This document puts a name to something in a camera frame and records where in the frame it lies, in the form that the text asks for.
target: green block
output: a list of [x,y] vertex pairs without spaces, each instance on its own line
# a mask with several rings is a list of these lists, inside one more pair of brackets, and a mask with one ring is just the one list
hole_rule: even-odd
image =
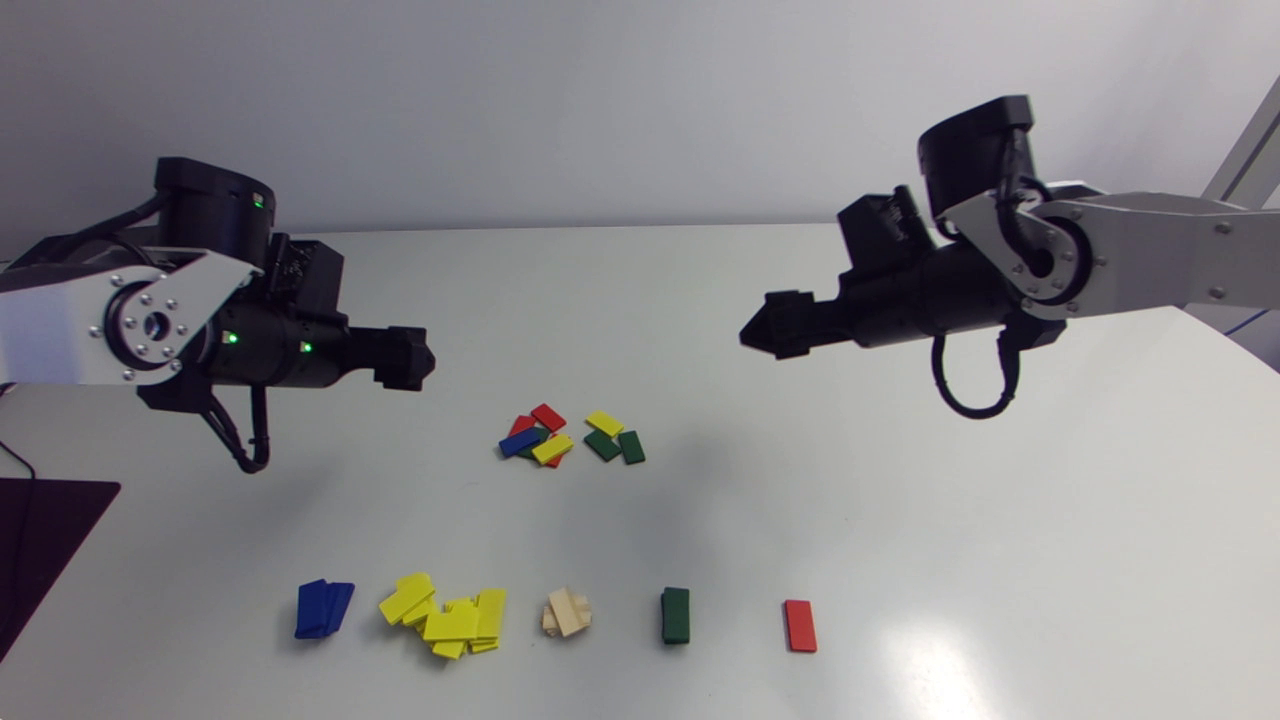
[[[552,437],[552,432],[548,430],[547,428],[540,427],[540,425],[535,425],[534,427],[534,432],[538,433],[538,437],[543,438],[543,439],[538,441],[539,445],[547,442],[547,438]],[[531,445],[531,446],[526,447],[525,450],[521,450],[516,455],[518,455],[521,457],[527,457],[530,460],[534,460],[534,448],[535,447],[538,447],[538,445]]]
[[595,454],[600,456],[600,460],[604,460],[605,462],[613,460],[618,455],[622,455],[622,448],[614,445],[613,438],[611,438],[608,433],[600,430],[591,430],[585,438],[582,438],[582,442],[594,450]]
[[689,644],[689,588],[662,591],[662,642]]
[[640,447],[640,436],[635,430],[627,430],[618,436],[618,445],[622,446],[622,459],[627,465],[644,462],[644,448]]

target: pile of colored blocks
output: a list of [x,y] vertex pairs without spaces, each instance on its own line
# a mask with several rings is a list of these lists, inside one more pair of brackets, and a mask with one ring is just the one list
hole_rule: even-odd
[[582,438],[588,447],[608,462],[618,455],[627,465],[644,462],[644,447],[640,445],[640,434],[627,430],[626,427],[605,413],[596,410],[586,416],[586,424],[595,428]]
[[[582,442],[586,443],[605,462],[618,455],[627,465],[644,462],[644,447],[635,430],[622,432],[622,423],[605,413],[595,411],[588,415],[586,424],[593,429]],[[534,407],[529,415],[520,415],[511,425],[507,437],[498,442],[503,457],[518,455],[535,460],[539,465],[559,468],[564,454],[573,448],[573,439],[557,430],[564,427],[564,418],[547,404]]]
[[457,660],[467,650],[475,655],[498,648],[506,606],[507,591],[488,588],[475,597],[451,600],[440,610],[431,577],[413,573],[396,580],[396,592],[378,610],[388,624],[413,628],[435,655]]
[[564,454],[573,450],[573,438],[556,433],[564,424],[564,418],[544,402],[529,415],[516,418],[511,432],[498,442],[498,448],[503,457],[518,455],[539,465],[559,468]]
[[326,583],[323,578],[298,585],[298,625],[293,637],[319,639],[337,633],[355,592],[351,583]]

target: yellow block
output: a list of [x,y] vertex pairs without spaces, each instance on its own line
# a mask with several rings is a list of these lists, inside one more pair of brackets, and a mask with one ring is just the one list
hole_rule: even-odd
[[396,580],[396,592],[378,603],[388,625],[399,623],[417,603],[435,594],[435,585],[426,573],[415,573]]
[[471,605],[471,598],[451,601],[447,607],[451,610],[426,616],[422,639],[426,642],[476,639],[480,612]]
[[596,410],[586,416],[586,424],[600,430],[609,437],[618,437],[618,433],[626,429],[626,425],[613,419],[608,413]]
[[480,621],[476,624],[477,638],[498,638],[502,635],[502,615],[507,607],[507,591],[485,588],[476,596],[476,610]]
[[445,641],[431,644],[431,652],[440,657],[457,660],[467,651],[467,641]]
[[431,597],[428,597],[422,602],[415,605],[412,610],[410,610],[408,612],[404,614],[403,618],[401,618],[401,623],[404,623],[406,625],[417,625],[422,620],[426,620],[428,615],[439,612],[440,609],[435,606],[434,597],[435,593],[431,593]]
[[[412,575],[404,575],[403,578],[396,580],[396,589],[412,588],[422,583],[431,584],[431,577],[426,573],[413,573]],[[435,592],[435,587],[431,587],[431,592]]]
[[573,448],[573,439],[568,436],[552,436],[547,442],[534,448],[534,459],[540,465],[545,465]]

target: stack of yellow blocks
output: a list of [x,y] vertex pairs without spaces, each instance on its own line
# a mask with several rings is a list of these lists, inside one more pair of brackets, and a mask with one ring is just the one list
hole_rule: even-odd
[[435,603],[435,585],[426,573],[413,573],[396,580],[396,592],[378,605],[390,625],[413,628],[431,652],[457,660],[462,653],[497,650],[502,639],[502,615],[507,591],[486,588],[475,597],[460,597]]

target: stack of blue blocks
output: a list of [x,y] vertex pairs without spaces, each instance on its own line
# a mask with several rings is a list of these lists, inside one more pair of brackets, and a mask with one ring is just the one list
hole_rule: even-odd
[[337,633],[355,592],[352,583],[326,583],[324,579],[298,585],[298,628],[293,637],[316,639]]

